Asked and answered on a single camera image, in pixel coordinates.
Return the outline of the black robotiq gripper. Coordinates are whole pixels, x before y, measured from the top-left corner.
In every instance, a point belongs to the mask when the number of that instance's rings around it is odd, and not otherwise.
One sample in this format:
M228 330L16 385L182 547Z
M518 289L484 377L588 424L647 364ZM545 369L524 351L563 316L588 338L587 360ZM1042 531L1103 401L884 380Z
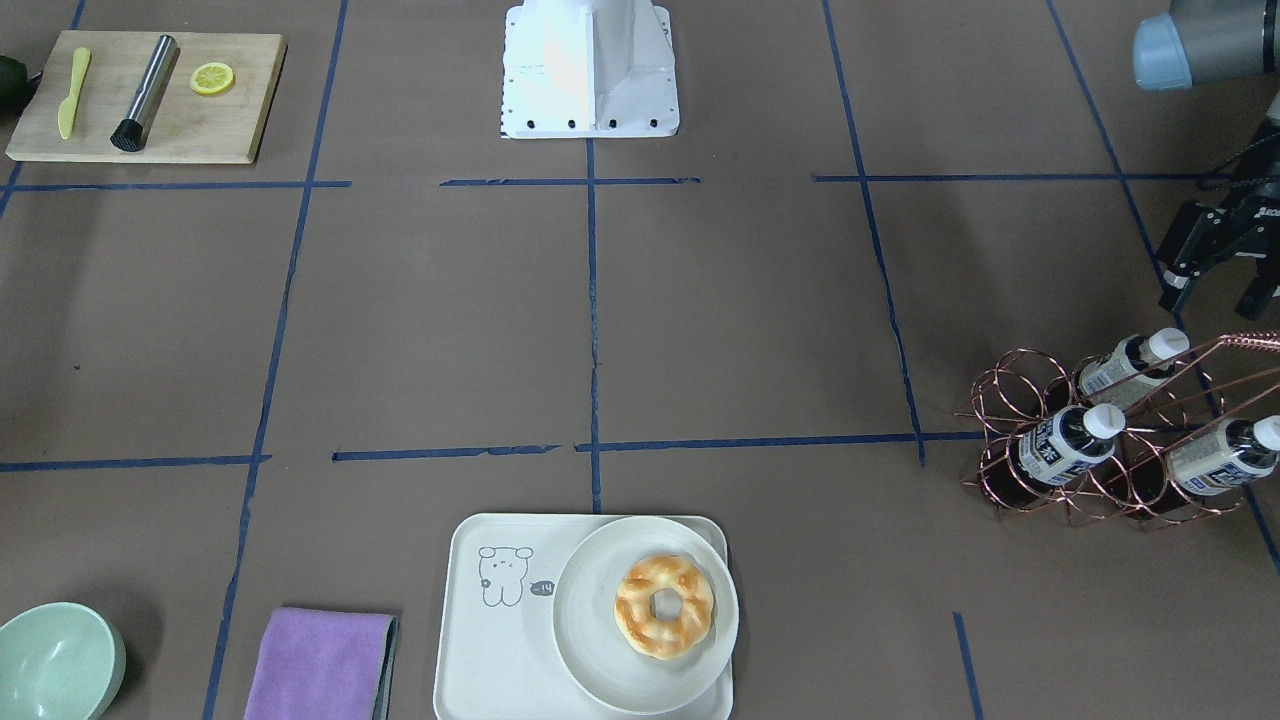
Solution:
M1236 255L1256 258L1236 315L1258 320L1277 295L1277 126L1261 126L1242 151L1231 172L1228 210L1193 200L1179 208L1158 247L1161 307L1180 313L1198 279Z

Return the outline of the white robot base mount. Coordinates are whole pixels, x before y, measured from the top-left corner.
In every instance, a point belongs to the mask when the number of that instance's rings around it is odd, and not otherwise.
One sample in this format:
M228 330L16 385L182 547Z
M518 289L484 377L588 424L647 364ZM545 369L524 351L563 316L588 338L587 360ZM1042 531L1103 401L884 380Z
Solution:
M500 135L678 132L671 15L650 1L524 1L504 18Z

